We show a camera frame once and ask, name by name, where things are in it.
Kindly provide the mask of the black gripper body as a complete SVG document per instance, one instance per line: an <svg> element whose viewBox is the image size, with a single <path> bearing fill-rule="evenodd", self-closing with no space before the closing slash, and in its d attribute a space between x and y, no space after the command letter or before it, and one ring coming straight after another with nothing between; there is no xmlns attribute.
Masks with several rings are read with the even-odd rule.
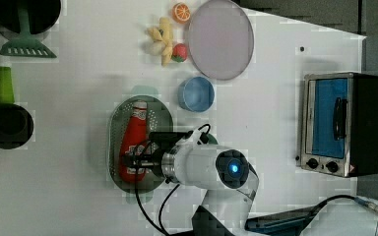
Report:
<svg viewBox="0 0 378 236"><path fill-rule="evenodd" d="M189 132L150 132L146 138L146 144L143 151L136 155L125 156L125 162L128 167L136 170L143 168L152 170L157 177L162 176L161 160L163 155L177 144L180 140L186 140L193 134Z"/></svg>

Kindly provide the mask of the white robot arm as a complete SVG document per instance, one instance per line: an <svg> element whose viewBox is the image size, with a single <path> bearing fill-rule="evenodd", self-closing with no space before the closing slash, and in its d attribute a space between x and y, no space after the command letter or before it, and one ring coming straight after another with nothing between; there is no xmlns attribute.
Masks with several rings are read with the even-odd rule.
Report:
<svg viewBox="0 0 378 236"><path fill-rule="evenodd" d="M206 191L192 216L194 236L251 236L245 224L259 177L242 152L209 143L201 130L151 132L143 147L123 160L127 167Z"/></svg>

